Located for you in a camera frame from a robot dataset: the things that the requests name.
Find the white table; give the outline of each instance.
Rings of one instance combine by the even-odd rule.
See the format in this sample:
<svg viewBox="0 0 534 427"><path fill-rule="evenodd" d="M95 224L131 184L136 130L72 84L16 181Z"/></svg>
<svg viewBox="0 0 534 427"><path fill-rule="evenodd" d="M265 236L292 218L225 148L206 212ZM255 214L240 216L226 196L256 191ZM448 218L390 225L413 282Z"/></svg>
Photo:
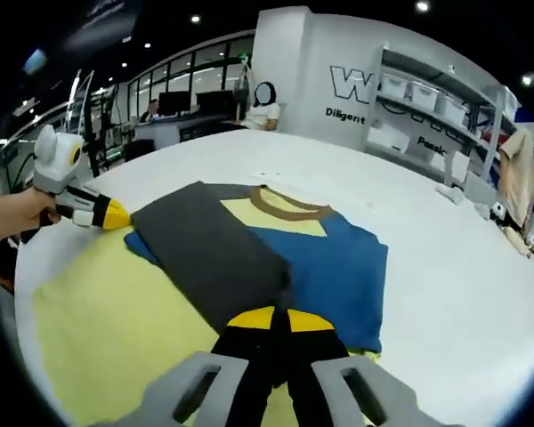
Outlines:
<svg viewBox="0 0 534 427"><path fill-rule="evenodd" d="M379 363L443 422L492 425L534 374L534 261L465 202L380 158L279 133L236 131L162 149L93 183L131 212L189 183L261 181L306 202L329 202L389 246ZM60 410L36 340L31 295L99 231L70 222L20 249L16 318L29 373Z"/></svg>

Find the dark ceiling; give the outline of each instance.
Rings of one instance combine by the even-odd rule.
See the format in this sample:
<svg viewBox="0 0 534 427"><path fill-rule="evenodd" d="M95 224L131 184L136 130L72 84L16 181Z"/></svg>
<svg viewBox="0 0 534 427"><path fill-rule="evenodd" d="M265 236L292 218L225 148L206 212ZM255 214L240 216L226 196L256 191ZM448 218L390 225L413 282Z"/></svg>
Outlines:
<svg viewBox="0 0 534 427"><path fill-rule="evenodd" d="M107 86L108 78L127 81L150 65L175 52L244 29L255 28L259 11L286 5L308 5L313 12L360 16L391 22L440 41L485 68L509 86L522 105L534 114L534 85L520 84L523 73L534 72L534 2L505 4L497 0L430 0L431 11L415 12L414 0L364 2L347 6L346 2L321 5L321 2L264 2L247 4L225 1L222 8L198 6L196 2L146 0L140 2L140 14L129 43L115 43L95 54L86 64L96 72L95 86ZM69 9L44 25L32 36L37 45L53 48L75 25L78 13ZM202 17L198 25L190 23L192 14ZM145 49L145 43L151 43ZM57 67L20 86L16 102L36 95L42 108L52 106L69 92L75 66ZM62 80L54 91L51 87Z"/></svg>

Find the beige garment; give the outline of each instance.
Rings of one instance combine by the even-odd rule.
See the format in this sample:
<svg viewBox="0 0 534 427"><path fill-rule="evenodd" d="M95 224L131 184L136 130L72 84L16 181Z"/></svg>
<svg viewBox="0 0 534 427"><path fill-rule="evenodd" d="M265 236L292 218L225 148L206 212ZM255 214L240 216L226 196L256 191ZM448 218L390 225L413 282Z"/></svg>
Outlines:
<svg viewBox="0 0 534 427"><path fill-rule="evenodd" d="M501 184L499 190L508 201L510 216L522 227L534 202L534 135L520 129L508 138L500 152L508 159L508 175L506 187Z"/></svg>

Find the ceiling light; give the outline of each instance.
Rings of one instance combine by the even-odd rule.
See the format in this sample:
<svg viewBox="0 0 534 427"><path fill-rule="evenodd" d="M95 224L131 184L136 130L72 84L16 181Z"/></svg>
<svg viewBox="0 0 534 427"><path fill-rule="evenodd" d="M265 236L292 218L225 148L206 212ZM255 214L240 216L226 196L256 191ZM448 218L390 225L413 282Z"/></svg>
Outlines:
<svg viewBox="0 0 534 427"><path fill-rule="evenodd" d="M532 86L534 83L534 73L527 73L522 76L522 84L525 86Z"/></svg>
<svg viewBox="0 0 534 427"><path fill-rule="evenodd" d="M416 9L418 12L425 13L429 12L429 2L419 1L416 3Z"/></svg>

